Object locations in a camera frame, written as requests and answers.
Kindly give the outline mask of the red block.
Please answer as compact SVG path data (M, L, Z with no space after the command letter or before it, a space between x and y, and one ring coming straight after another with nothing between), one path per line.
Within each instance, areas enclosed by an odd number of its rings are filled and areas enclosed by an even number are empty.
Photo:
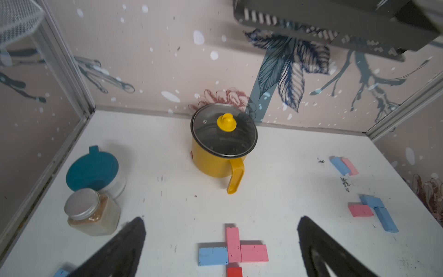
M228 267L227 277L243 277L243 272L241 267Z

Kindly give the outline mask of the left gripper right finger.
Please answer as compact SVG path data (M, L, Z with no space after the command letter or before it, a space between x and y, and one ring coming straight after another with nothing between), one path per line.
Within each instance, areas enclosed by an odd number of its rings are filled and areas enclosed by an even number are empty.
M337 243L319 225L304 216L298 224L299 245L309 277L374 277L375 273Z

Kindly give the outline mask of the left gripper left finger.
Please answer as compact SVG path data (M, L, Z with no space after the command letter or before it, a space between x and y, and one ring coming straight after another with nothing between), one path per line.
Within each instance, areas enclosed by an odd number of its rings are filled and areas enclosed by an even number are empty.
M136 275L146 237L141 217L131 222L100 248L71 277L133 277Z

